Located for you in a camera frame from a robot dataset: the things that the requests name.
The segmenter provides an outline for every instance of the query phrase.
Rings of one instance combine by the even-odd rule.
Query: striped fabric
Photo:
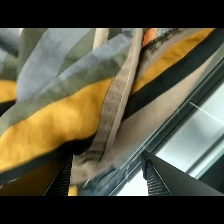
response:
[[[221,28],[170,29],[149,43],[144,32],[0,29],[0,184],[63,153],[74,154],[72,185],[119,166],[183,102],[224,41]]]

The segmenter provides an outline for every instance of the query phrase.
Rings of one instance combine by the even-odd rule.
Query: black stripe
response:
[[[152,102],[200,67],[223,43],[224,29],[217,28],[183,59],[130,96],[123,120]]]
[[[0,117],[14,104],[15,104],[15,100],[0,103]]]
[[[58,147],[52,152],[39,156],[23,165],[20,165],[16,168],[13,168],[6,172],[1,173],[0,185],[7,184],[10,180],[14,180],[21,176],[24,176],[28,172],[36,169],[37,167],[40,167],[41,165],[44,165],[49,160],[56,158],[58,156],[61,156],[61,155],[69,156],[69,154],[71,153],[79,155],[83,153],[90,147],[94,137],[95,135],[92,135],[83,140],[73,140],[73,141],[65,142],[63,145],[61,145],[60,147]]]

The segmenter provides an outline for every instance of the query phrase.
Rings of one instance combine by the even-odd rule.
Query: cloth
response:
[[[224,41],[221,28],[180,28],[142,48],[143,28],[98,29],[0,29],[16,40],[0,41],[0,184],[64,153],[74,154],[71,185],[119,167]]]

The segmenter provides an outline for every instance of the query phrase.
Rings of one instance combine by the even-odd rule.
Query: fabric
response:
[[[73,185],[119,166],[175,112],[224,41],[221,28],[172,29],[144,47],[143,35],[24,28],[0,41],[0,184],[64,153],[74,154]]]

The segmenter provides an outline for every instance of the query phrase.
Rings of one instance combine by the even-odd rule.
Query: yellow stripe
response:
[[[91,84],[11,126],[0,137],[0,171],[96,132],[101,106],[113,79]]]
[[[136,81],[132,93],[137,92],[145,84],[151,82],[169,67],[181,60],[186,54],[202,42],[213,30],[214,28],[205,28],[202,31],[192,34],[191,36],[170,47],[154,64],[150,66],[142,77]]]
[[[0,103],[16,99],[16,82],[1,80],[0,81]]]
[[[78,190],[76,186],[70,186],[68,191],[68,196],[77,196]]]

